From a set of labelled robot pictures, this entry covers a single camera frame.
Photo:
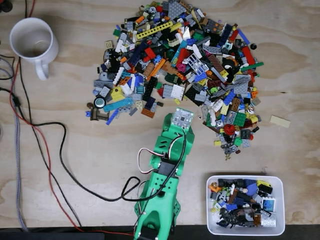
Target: lego pile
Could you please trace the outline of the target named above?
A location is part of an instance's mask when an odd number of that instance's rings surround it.
[[[208,187],[213,202],[211,212],[219,213],[219,226],[276,227],[276,200],[268,182],[219,178],[218,183]]]
[[[250,146],[259,129],[254,82],[256,67],[263,62],[252,56],[250,48],[257,45],[250,44],[237,24],[221,24],[183,0],[169,0],[141,6],[113,35],[116,44],[105,42],[99,78],[93,83],[95,99],[87,104],[90,120],[109,125],[119,114],[137,111],[153,118],[163,106],[151,96],[157,91],[159,99],[179,105],[188,98],[202,106],[199,119],[217,133],[214,145],[224,150],[226,159],[240,153],[240,145]],[[158,81],[160,76],[165,84]]]

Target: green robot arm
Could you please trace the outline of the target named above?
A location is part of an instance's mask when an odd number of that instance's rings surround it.
[[[140,198],[151,196],[160,189],[167,178],[169,179],[157,196],[136,203],[134,210],[138,220],[135,240],[166,240],[170,230],[176,225],[176,218],[180,212],[180,204],[176,199],[179,183],[177,176],[182,174],[186,156],[195,139],[191,128],[193,115],[192,112],[177,108],[174,114],[170,113],[164,118],[162,132],[156,140],[154,152],[165,153],[166,157],[151,157],[150,164],[156,170],[146,181]],[[173,169],[176,169],[175,174],[170,176]]]

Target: white mug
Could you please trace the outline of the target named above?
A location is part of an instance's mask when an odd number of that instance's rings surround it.
[[[29,17],[17,22],[10,32],[10,45],[17,55],[35,64],[41,80],[48,79],[48,64],[58,55],[59,46],[45,21]]]

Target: wood grain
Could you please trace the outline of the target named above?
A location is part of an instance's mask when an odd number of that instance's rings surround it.
[[[37,123],[61,121],[68,135],[63,158],[73,174],[103,196],[119,196],[130,176],[141,176],[136,154],[152,148],[164,116],[175,110],[172,100],[157,108],[153,119],[141,114],[121,115],[106,126],[85,117],[86,103],[93,100],[96,67],[102,63],[104,42],[124,18],[132,17],[136,0],[37,0],[34,17],[51,26],[59,42],[59,55],[50,64],[50,79],[40,81],[34,67],[22,62],[33,119]],[[251,147],[228,161],[214,148],[215,133],[198,119],[192,128],[195,142],[186,159],[177,198],[181,212],[177,224],[206,224],[206,180],[215,173],[260,173],[282,179],[287,224],[320,224],[320,4],[317,0],[198,0],[196,4],[213,20],[237,23],[257,44],[254,56],[264,62],[256,80],[262,103],[257,112],[260,130]],[[0,53],[12,55],[9,33],[24,15],[24,1],[14,1],[10,13],[0,14]],[[0,82],[9,87],[9,82]],[[20,81],[16,94],[23,102]],[[16,163],[14,118],[7,93],[0,93],[0,228],[18,227],[16,217]],[[190,100],[180,105],[196,115],[200,108]],[[290,128],[269,123],[271,115],[291,121]],[[84,226],[133,225],[133,203],[105,202],[76,186],[63,170],[59,146],[63,131],[58,126],[41,128],[46,135],[52,171],[58,178]],[[70,226],[49,190],[48,172],[29,126],[21,127],[22,212],[28,227]],[[142,156],[147,168],[149,156]]]

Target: white plastic bin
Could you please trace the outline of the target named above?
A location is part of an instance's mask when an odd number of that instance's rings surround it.
[[[211,208],[213,202],[210,200],[211,191],[208,186],[212,182],[218,182],[218,179],[251,179],[262,180],[270,183],[273,187],[272,196],[275,198],[276,227],[245,227],[234,226],[230,228],[217,225],[214,221]],[[285,222],[285,199],[284,186],[282,181],[276,176],[254,176],[254,175],[215,175],[209,177],[206,181],[206,225],[210,233],[214,235],[230,235],[230,236],[279,236],[286,228]]]

